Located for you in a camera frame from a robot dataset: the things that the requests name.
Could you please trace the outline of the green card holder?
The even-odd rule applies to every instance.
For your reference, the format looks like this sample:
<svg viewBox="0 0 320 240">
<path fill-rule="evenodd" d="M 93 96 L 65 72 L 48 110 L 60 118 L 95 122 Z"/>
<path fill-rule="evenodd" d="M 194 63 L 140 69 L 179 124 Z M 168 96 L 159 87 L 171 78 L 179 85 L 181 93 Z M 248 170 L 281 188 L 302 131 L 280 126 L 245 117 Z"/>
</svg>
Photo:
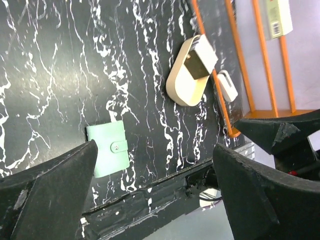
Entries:
<svg viewBox="0 0 320 240">
<path fill-rule="evenodd" d="M 122 120 L 86 127 L 87 139 L 94 140 L 98 153 L 93 176 L 102 178 L 130 166 L 128 141 Z"/>
</svg>

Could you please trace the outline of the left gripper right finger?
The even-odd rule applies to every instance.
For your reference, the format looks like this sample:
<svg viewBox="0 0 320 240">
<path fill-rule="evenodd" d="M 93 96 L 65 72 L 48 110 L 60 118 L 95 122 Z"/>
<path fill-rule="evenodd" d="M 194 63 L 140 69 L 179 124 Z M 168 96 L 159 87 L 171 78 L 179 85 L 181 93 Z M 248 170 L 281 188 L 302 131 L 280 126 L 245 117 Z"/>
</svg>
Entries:
<svg viewBox="0 0 320 240">
<path fill-rule="evenodd" d="M 318 240 L 320 183 L 281 172 L 218 143 L 213 166 L 236 240 Z"/>
</svg>

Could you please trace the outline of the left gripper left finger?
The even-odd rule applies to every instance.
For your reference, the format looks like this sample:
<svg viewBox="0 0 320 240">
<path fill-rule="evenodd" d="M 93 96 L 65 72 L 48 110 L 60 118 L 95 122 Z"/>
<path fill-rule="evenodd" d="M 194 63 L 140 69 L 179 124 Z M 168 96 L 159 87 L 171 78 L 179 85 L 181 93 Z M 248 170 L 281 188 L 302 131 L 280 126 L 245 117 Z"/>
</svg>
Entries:
<svg viewBox="0 0 320 240">
<path fill-rule="evenodd" d="M 97 155 L 97 144 L 91 140 L 1 178 L 0 238 L 74 240 Z"/>
</svg>

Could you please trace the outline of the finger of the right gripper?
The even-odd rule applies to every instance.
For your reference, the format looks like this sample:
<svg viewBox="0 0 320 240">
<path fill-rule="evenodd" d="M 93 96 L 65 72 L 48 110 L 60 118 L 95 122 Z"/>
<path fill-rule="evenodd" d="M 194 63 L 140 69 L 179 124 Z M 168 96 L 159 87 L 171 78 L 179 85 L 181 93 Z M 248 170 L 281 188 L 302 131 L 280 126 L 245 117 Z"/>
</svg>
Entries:
<svg viewBox="0 0 320 240">
<path fill-rule="evenodd" d="M 320 111 L 278 118 L 242 118 L 234 127 L 270 155 L 279 154 L 320 129 Z"/>
</svg>

